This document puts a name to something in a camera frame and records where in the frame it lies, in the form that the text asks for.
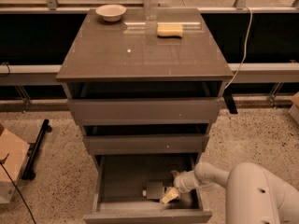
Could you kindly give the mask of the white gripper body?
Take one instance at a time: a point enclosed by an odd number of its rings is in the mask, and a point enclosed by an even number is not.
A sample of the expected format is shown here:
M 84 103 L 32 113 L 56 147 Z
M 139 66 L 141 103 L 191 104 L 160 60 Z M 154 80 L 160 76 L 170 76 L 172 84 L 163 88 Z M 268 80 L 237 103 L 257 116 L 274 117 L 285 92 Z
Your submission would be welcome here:
M 193 189 L 197 189 L 200 185 L 194 171 L 180 172 L 180 175 L 174 178 L 173 184 L 180 193 L 190 192 Z

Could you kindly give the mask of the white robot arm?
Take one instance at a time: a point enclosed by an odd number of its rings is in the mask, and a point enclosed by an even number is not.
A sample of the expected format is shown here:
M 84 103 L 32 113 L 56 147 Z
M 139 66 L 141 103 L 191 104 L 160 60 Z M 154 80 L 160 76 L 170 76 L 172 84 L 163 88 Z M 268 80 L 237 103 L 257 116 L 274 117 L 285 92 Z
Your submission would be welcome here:
M 172 173 L 173 186 L 161 203 L 194 189 L 225 189 L 226 224 L 298 224 L 299 190 L 258 164 L 242 162 L 225 171 L 199 162 L 189 172 Z

